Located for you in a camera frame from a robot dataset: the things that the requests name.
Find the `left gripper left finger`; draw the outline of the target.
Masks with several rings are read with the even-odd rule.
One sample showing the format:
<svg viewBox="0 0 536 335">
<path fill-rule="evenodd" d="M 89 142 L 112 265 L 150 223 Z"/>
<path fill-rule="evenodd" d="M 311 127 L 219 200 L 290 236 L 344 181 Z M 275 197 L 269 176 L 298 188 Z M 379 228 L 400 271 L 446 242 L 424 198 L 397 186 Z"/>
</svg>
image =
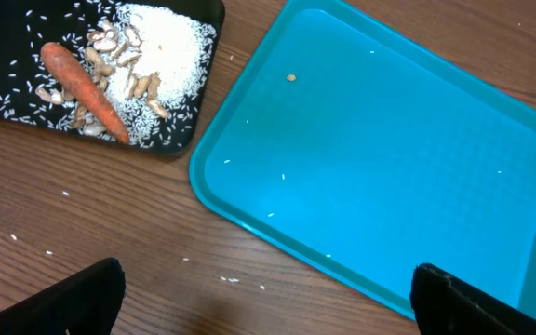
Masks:
<svg viewBox="0 0 536 335">
<path fill-rule="evenodd" d="M 106 258 L 0 312 L 0 334 L 109 335 L 125 295 L 119 260 Z"/>
</svg>

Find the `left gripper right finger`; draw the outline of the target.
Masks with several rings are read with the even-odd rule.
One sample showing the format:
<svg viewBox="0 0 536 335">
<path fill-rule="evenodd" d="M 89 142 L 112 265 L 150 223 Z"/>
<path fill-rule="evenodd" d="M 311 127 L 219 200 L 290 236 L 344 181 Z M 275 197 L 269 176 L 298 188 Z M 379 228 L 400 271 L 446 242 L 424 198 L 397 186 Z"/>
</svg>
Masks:
<svg viewBox="0 0 536 335">
<path fill-rule="evenodd" d="M 536 319 L 430 263 L 414 270 L 409 301 L 422 335 L 536 335 Z"/>
</svg>

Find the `orange carrot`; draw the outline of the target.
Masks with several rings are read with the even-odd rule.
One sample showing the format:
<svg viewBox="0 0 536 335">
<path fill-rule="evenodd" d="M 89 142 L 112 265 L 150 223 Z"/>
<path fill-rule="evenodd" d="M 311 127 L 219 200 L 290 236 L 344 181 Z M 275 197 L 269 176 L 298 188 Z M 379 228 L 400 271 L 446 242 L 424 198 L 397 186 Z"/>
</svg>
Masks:
<svg viewBox="0 0 536 335">
<path fill-rule="evenodd" d="M 118 142 L 129 144 L 127 128 L 118 112 L 76 57 L 64 46 L 52 42 L 41 47 L 40 55 L 46 69 L 62 87 L 92 112 Z"/>
</svg>

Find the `peanut shells pile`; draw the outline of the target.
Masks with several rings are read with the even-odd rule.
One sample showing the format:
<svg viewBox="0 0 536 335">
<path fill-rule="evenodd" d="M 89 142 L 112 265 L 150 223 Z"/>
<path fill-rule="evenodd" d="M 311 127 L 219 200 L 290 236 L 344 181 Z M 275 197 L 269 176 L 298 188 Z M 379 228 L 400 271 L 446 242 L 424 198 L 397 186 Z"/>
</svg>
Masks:
<svg viewBox="0 0 536 335">
<path fill-rule="evenodd" d="M 82 59 L 78 61 L 118 112 L 127 128 L 129 144 L 158 133 L 171 112 L 161 92 L 164 84 L 160 73 L 141 67 L 145 41 L 139 31 L 130 25 L 119 26 L 102 20 L 100 28 L 88 33 L 86 39 L 88 45 L 81 49 Z M 37 87 L 35 94 L 50 105 L 74 109 L 61 119 L 63 129 L 117 141 L 98 118 L 62 86 L 61 89 Z"/>
</svg>

